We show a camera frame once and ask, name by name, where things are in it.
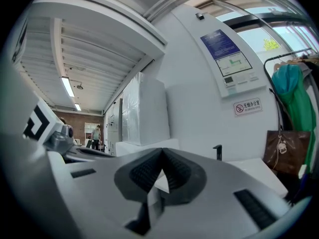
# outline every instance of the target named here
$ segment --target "white wall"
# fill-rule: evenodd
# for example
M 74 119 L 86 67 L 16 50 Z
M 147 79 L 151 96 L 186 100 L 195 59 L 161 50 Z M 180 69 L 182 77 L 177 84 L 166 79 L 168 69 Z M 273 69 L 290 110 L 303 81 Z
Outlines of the white wall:
M 156 27 L 169 39 L 166 54 L 143 73 L 165 84 L 171 138 L 179 140 L 180 149 L 207 157 L 216 157 L 215 145 L 223 145 L 223 160 L 262 157 L 267 130 L 276 130 L 277 112 L 268 88 L 222 99 L 211 68 L 216 67 L 208 50 L 196 39 L 216 29 L 232 35 L 255 70 L 263 70 L 260 59 L 232 29 L 205 15 L 199 21 L 198 10 L 181 5 L 167 14 Z M 197 33 L 190 33 L 174 14 L 189 20 Z M 259 97 L 263 111 L 235 117 L 233 104 Z

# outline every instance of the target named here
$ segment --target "no smoking sign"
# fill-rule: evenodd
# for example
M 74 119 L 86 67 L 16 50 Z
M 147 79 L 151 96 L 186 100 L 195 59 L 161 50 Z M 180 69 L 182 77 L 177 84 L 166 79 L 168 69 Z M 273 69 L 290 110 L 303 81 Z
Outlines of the no smoking sign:
M 234 103 L 234 111 L 236 116 L 261 112 L 263 107 L 259 98 L 253 98 L 238 103 Z
M 242 113 L 244 111 L 244 107 L 242 105 L 237 105 L 236 106 L 236 112 Z

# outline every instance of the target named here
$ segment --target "white storage box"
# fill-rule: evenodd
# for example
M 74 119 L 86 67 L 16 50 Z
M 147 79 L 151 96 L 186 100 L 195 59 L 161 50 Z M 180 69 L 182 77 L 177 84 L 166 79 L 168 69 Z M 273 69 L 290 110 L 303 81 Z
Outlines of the white storage box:
M 123 91 L 122 141 L 147 145 L 169 138 L 164 83 L 137 73 Z

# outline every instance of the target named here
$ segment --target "green cloth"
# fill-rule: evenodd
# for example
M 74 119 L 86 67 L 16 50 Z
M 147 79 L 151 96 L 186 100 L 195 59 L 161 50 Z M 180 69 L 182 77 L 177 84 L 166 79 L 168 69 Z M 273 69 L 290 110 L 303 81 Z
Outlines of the green cloth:
M 314 133 L 316 114 L 304 88 L 304 79 L 300 67 L 298 65 L 283 65 L 273 74 L 272 80 L 279 98 L 290 114 L 295 130 L 311 132 L 304 162 L 307 165 L 307 172 L 309 172 L 316 141 Z
M 99 140 L 100 139 L 100 131 L 99 130 L 93 130 L 93 140 Z

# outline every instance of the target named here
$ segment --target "white cabinet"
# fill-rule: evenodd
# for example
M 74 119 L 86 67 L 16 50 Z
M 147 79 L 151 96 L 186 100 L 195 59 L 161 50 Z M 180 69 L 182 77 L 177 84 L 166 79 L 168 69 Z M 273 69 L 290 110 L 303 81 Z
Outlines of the white cabinet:
M 108 116 L 108 150 L 109 154 L 114 156 L 116 156 L 115 144 L 122 141 L 122 102 L 122 98 L 116 101 Z
M 139 146 L 170 138 L 165 85 L 137 73 L 123 91 L 123 141 Z

